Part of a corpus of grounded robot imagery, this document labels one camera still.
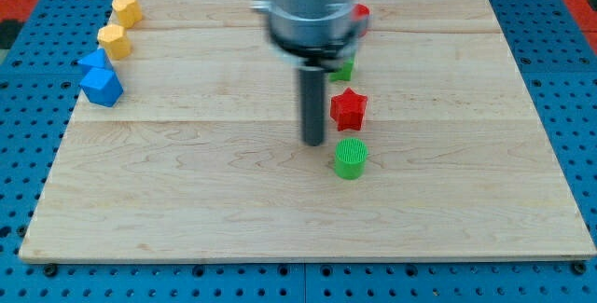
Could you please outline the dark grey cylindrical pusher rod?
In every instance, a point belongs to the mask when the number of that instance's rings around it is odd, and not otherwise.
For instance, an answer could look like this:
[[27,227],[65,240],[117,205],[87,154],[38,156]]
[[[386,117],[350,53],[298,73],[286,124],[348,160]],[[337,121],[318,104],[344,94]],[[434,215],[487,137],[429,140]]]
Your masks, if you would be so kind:
[[310,146],[318,146],[325,140],[325,74],[319,67],[298,69],[301,139]]

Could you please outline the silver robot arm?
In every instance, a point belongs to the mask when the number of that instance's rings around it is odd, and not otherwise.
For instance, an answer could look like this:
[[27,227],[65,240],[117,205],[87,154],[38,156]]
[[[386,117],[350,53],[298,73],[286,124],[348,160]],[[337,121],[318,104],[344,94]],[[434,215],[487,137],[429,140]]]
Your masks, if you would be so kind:
[[270,42],[288,56],[298,75],[301,140],[326,138],[326,75],[351,59],[368,19],[354,17],[354,0],[256,0]]

